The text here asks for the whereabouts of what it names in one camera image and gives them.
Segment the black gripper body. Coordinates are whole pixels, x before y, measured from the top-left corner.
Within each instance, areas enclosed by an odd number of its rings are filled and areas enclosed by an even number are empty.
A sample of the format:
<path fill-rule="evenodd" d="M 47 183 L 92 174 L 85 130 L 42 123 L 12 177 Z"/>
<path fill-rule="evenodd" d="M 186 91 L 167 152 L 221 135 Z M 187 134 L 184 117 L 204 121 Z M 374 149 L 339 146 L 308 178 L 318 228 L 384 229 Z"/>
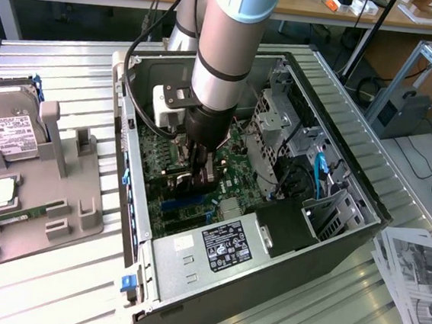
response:
<path fill-rule="evenodd" d="M 227 137 L 236 107 L 215 111 L 205 106 L 190 107 L 185 113 L 185 131 L 190 140 L 214 152 Z"/>

